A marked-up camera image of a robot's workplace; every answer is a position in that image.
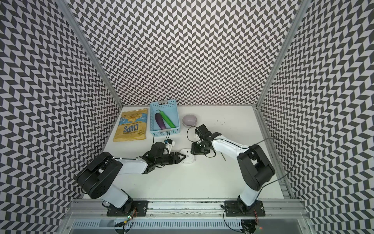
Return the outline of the yellow chips bag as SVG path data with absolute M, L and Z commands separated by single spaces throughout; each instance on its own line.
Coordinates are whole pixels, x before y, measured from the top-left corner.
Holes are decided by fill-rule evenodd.
M 147 120 L 147 109 L 122 112 L 113 141 L 124 142 L 146 139 Z

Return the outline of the green toy cucumber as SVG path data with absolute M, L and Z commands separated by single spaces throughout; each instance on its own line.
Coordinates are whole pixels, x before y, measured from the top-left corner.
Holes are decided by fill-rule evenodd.
M 171 121 L 171 119 L 161 110 L 157 110 L 159 112 L 159 114 L 161 115 L 161 117 L 163 118 L 163 120 L 171 127 L 171 128 L 175 128 L 175 125 L 174 123 Z

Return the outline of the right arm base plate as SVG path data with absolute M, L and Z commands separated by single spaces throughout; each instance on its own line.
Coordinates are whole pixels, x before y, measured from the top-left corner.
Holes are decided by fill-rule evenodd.
M 222 209 L 228 217 L 263 217 L 266 216 L 262 201 L 257 200 L 251 206 L 246 206 L 241 201 L 226 200 Z

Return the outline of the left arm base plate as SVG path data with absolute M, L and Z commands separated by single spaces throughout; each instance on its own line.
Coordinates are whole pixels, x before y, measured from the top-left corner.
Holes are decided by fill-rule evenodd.
M 110 204 L 107 216 L 115 217 L 144 217 L 148 210 L 148 200 L 128 200 L 121 208 Z

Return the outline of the aluminium front rail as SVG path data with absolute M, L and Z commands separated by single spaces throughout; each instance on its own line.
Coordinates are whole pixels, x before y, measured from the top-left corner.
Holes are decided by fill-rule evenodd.
M 146 216 L 138 219 L 162 218 L 219 218 L 224 210 L 221 205 L 232 199 L 149 199 Z M 276 219 L 307 219 L 304 204 L 299 199 L 260 199 L 265 208 L 266 216 L 258 218 Z

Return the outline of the lilac ceramic bowl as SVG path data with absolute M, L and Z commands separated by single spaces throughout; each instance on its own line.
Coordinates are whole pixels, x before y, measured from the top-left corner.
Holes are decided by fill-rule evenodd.
M 193 114 L 187 114 L 182 118 L 182 124 L 185 127 L 195 126 L 197 124 L 197 117 Z

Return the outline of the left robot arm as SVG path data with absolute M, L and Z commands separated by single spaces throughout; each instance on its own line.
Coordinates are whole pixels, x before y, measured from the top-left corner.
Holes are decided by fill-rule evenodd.
M 183 162 L 186 155 L 172 152 L 165 143 L 156 142 L 144 155 L 136 159 L 115 158 L 108 152 L 99 154 L 76 176 L 76 182 L 92 199 L 101 199 L 111 208 L 128 213 L 132 198 L 114 185 L 120 175 L 148 174 L 156 167 Z

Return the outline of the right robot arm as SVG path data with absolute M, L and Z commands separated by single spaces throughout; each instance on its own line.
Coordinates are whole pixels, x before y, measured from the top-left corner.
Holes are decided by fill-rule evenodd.
M 236 143 L 221 133 L 212 133 L 204 124 L 195 127 L 194 133 L 198 139 L 192 142 L 191 153 L 207 157 L 211 152 L 215 154 L 219 152 L 235 159 L 246 183 L 243 192 L 238 197 L 239 204 L 244 207 L 254 205 L 261 189 L 275 175 L 275 169 L 261 146 Z

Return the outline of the purple toy eggplant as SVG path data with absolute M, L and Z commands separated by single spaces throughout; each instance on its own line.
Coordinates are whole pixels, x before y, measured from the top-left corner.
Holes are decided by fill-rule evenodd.
M 156 121 L 157 125 L 159 126 L 159 128 L 161 130 L 165 130 L 166 126 L 164 124 L 164 119 L 163 119 L 162 115 L 160 113 L 156 113 L 154 117 L 155 117 L 155 121 Z

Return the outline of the light blue plastic basket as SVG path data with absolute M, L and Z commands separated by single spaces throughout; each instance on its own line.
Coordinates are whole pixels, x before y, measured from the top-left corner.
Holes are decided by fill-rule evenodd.
M 177 101 L 169 99 L 150 104 L 150 132 L 154 137 L 180 133 Z

